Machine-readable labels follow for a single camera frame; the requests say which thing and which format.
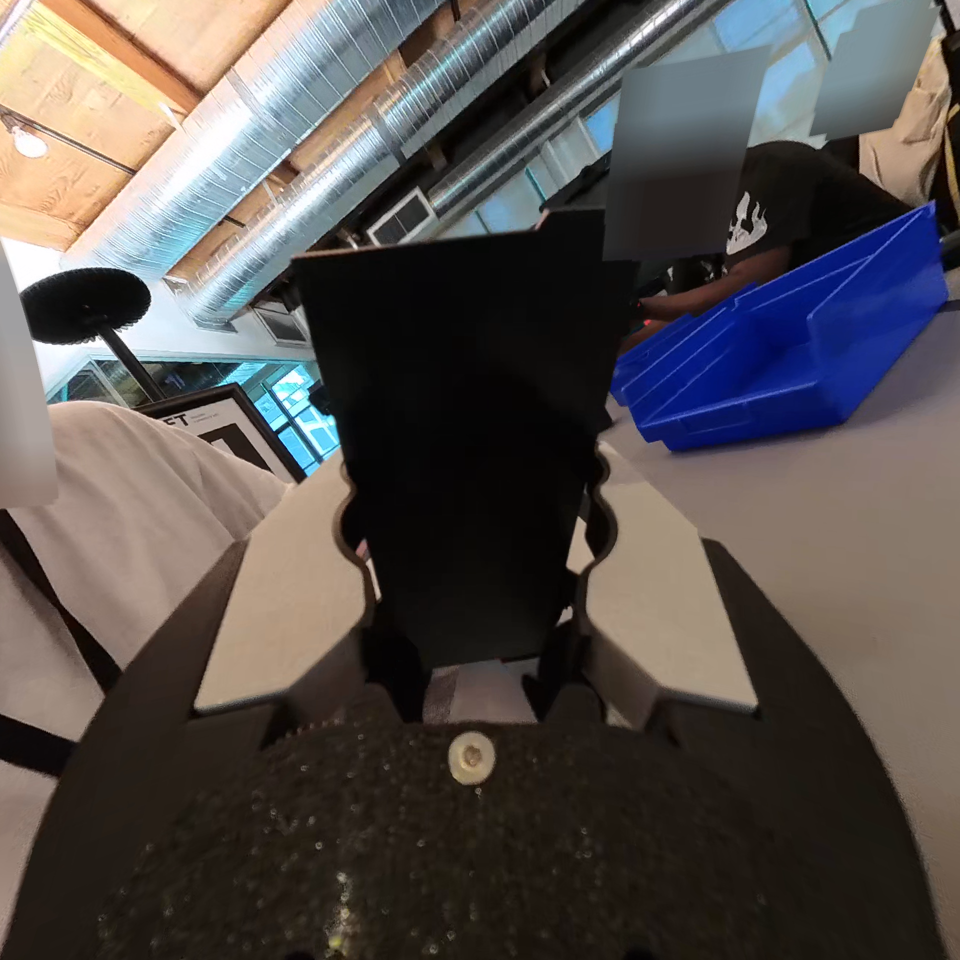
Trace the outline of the beige jacket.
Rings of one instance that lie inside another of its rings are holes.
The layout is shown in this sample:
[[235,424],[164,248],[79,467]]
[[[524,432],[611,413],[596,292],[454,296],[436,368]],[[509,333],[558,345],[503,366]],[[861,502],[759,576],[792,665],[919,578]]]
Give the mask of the beige jacket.
[[858,138],[859,173],[911,208],[930,201],[944,154],[952,89],[942,41],[930,41],[893,126]]

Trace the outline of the silver ventilation duct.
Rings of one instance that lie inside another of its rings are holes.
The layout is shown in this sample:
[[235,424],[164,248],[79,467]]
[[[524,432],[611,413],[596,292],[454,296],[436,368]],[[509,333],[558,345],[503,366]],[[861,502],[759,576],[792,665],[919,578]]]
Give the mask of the silver ventilation duct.
[[62,255],[162,278],[271,174],[438,1],[294,1]]
[[[569,118],[614,91],[631,66],[682,43],[730,2],[639,2],[633,16],[510,117],[426,194],[445,222],[552,137]],[[284,188],[176,295],[197,326],[219,329],[290,265],[334,232],[414,156],[458,123],[534,53],[535,29],[571,2],[492,2],[469,12],[379,95],[332,146]]]

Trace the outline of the person's white shirt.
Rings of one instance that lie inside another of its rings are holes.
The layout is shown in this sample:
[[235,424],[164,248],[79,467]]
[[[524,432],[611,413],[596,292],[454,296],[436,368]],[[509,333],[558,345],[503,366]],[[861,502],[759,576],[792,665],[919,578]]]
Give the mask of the person's white shirt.
[[[60,403],[47,418],[56,496],[37,443],[14,445],[3,427],[2,509],[66,612],[124,669],[294,486],[112,404]],[[104,696],[63,615],[2,548],[2,717],[78,742]]]

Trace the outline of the black floor lamp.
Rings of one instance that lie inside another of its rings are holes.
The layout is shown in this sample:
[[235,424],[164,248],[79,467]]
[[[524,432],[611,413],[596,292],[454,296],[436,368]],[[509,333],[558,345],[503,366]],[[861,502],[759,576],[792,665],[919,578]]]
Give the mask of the black floor lamp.
[[31,284],[19,297],[34,341],[65,346],[100,339],[150,402],[166,400],[121,337],[152,305],[147,284],[136,275],[114,268],[65,270]]

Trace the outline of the white wall vent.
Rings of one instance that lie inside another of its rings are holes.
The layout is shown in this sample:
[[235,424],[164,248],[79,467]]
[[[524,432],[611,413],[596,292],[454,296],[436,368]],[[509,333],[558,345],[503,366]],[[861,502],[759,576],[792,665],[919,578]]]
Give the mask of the white wall vent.
[[397,246],[430,232],[438,223],[433,206],[423,190],[416,187],[375,221],[366,236],[373,246]]

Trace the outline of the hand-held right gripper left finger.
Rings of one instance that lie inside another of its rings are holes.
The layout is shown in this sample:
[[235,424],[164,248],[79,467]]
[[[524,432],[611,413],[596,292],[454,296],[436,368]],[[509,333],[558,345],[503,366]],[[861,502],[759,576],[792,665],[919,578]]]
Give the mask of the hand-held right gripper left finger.
[[343,530],[356,489],[333,456],[247,538],[194,709],[216,716],[281,706],[324,722],[366,686],[421,722],[428,678],[415,647],[387,626],[375,578]]

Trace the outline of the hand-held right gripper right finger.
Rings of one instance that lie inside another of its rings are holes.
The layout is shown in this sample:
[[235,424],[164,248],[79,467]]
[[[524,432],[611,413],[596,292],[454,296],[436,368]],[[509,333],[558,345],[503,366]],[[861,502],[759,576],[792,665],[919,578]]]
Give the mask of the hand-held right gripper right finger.
[[760,705],[694,524],[606,441],[595,448],[566,561],[568,602],[524,679],[544,718],[586,686],[641,730],[669,704],[753,716]]

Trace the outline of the black bar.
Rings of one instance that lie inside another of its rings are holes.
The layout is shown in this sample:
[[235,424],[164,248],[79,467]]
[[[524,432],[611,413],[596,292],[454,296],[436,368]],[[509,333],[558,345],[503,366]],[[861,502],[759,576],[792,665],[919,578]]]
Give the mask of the black bar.
[[381,603],[425,666],[531,657],[561,616],[631,318],[604,234],[566,208],[292,261]]

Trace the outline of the blue storage bin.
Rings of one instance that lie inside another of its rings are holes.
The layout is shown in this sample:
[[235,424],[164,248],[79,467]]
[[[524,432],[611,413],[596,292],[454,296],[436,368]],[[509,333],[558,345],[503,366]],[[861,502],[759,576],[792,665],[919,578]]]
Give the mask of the blue storage bin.
[[680,318],[618,358],[610,394],[672,452],[843,424],[947,302],[934,201]]

